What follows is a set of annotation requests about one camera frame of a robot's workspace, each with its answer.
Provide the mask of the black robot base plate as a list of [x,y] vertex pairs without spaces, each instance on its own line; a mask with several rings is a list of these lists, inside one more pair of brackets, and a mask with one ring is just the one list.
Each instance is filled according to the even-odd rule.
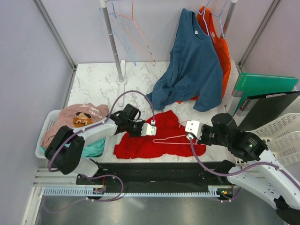
[[90,180],[77,176],[77,185],[105,185],[110,191],[200,191],[231,186],[227,178],[205,171],[197,162],[100,163]]

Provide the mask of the red t shirt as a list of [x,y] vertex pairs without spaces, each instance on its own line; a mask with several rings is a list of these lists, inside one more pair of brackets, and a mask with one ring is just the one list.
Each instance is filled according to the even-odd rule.
[[193,156],[185,128],[176,114],[169,110],[155,116],[157,133],[155,136],[133,137],[124,134],[114,147],[114,155],[120,159],[158,158],[164,154],[180,157]]

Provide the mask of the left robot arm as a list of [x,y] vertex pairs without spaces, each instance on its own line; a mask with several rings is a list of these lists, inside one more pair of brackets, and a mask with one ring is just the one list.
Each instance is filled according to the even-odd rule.
[[124,110],[109,114],[105,119],[83,127],[59,128],[48,148],[45,158],[49,160],[49,171],[59,171],[64,175],[72,172],[81,174],[92,184],[99,184],[103,173],[89,157],[83,156],[83,149],[98,140],[126,132],[131,137],[154,135],[156,128],[152,123],[136,120],[140,111],[131,104]]

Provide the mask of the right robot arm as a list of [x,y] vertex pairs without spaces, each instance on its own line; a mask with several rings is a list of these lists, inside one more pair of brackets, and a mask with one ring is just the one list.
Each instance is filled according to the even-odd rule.
[[226,147],[235,157],[247,162],[241,169],[236,165],[228,170],[211,170],[199,161],[200,166],[213,174],[219,184],[231,182],[251,192],[275,209],[276,214],[290,225],[300,223],[300,183],[275,158],[267,144],[256,134],[242,131],[227,113],[216,114],[212,125],[199,121],[187,123],[186,128],[198,144]]

